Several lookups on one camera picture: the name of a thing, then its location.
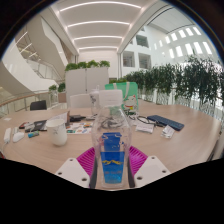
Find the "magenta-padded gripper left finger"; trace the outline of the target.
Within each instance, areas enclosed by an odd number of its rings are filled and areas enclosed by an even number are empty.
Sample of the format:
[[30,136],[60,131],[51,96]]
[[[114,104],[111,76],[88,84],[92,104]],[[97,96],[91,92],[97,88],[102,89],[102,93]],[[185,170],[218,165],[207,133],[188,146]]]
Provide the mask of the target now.
[[56,171],[56,175],[84,188],[94,189],[97,185],[97,159],[94,148],[77,158],[68,158]]

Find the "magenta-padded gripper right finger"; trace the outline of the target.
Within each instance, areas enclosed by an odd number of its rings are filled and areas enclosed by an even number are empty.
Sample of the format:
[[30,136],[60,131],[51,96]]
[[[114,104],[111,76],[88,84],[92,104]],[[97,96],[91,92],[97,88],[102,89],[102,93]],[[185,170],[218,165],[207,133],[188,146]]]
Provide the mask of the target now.
[[140,188],[170,174],[156,156],[147,156],[134,146],[129,150],[128,181],[131,188]]

